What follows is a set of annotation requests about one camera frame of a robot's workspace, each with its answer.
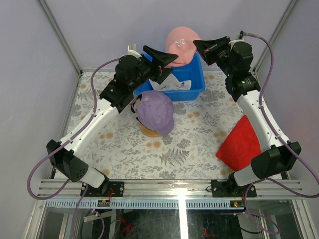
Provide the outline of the black baseball cap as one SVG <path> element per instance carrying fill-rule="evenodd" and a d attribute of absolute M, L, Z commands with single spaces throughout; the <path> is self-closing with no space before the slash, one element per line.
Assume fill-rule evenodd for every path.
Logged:
<path fill-rule="evenodd" d="M 141 116 L 139 115 L 138 111 L 137 111 L 137 114 L 138 114 L 138 118 L 136 118 L 136 119 L 137 119 L 137 121 L 140 121 Z"/>

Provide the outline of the purple baseball cap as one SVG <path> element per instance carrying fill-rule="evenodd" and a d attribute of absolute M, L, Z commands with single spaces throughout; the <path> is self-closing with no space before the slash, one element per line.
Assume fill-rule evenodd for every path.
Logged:
<path fill-rule="evenodd" d="M 174 105 L 172 100 L 160 91 L 144 91 L 133 100 L 140 98 L 138 113 L 140 123 L 162 136 L 168 135 L 174 127 Z"/>

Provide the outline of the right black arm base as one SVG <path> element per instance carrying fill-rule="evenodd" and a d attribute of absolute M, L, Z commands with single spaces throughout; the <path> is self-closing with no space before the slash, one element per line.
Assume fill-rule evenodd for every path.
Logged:
<path fill-rule="evenodd" d="M 211 180 L 212 196 L 216 198 L 233 198 L 245 196 L 248 185 L 238 186 L 235 181 Z"/>

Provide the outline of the pink baseball cap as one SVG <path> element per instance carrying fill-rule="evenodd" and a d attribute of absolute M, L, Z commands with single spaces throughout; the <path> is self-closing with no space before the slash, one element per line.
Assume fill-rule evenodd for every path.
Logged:
<path fill-rule="evenodd" d="M 169 33 L 165 43 L 165 51 L 178 55 L 178 58 L 168 64 L 168 67 L 181 67 L 192 61 L 196 52 L 194 40 L 201 40 L 201 38 L 189 27 L 179 26 Z"/>

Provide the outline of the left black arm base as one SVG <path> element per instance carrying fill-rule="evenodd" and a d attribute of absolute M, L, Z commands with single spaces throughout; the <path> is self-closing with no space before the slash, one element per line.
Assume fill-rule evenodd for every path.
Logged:
<path fill-rule="evenodd" d="M 109 181 L 103 183 L 98 188 L 94 188 L 88 184 L 82 184 L 80 195 L 84 195 L 85 197 L 123 197 L 124 185 L 125 183 L 121 181 Z"/>

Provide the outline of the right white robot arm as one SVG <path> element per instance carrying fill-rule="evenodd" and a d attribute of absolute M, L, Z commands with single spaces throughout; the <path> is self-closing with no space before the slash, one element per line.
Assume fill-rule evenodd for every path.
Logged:
<path fill-rule="evenodd" d="M 301 146 L 281 131 L 260 95 L 261 87 L 250 72 L 252 46 L 228 36 L 193 43 L 207 65 L 217 64 L 226 75 L 226 90 L 248 117 L 262 151 L 250 165 L 229 176 L 228 193 L 239 196 L 246 185 L 291 170 L 297 159 L 294 154 L 300 154 Z"/>

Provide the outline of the wooden hat stand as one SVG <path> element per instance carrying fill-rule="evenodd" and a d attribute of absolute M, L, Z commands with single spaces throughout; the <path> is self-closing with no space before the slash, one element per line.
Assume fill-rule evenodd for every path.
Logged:
<path fill-rule="evenodd" d="M 156 131 L 154 130 L 150 130 L 148 128 L 146 128 L 143 124 L 140 123 L 140 130 L 141 132 L 147 136 L 147 137 L 160 137 L 161 135 L 159 133 L 157 133 Z"/>

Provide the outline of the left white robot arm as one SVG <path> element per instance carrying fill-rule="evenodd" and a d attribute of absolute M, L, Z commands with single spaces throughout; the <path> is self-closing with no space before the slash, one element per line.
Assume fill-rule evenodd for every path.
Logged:
<path fill-rule="evenodd" d="M 178 58 L 176 54 L 160 52 L 146 45 L 143 50 L 144 53 L 139 54 L 135 46 L 130 45 L 128 53 L 117 60 L 114 78 L 100 95 L 93 92 L 93 109 L 66 136 L 58 142 L 51 140 L 46 146 L 53 167 L 70 181 L 91 186 L 100 197 L 108 193 L 109 179 L 81 160 L 83 151 L 106 123 L 133 100 L 139 86 L 149 79 L 162 83 L 172 72 L 167 66 Z"/>

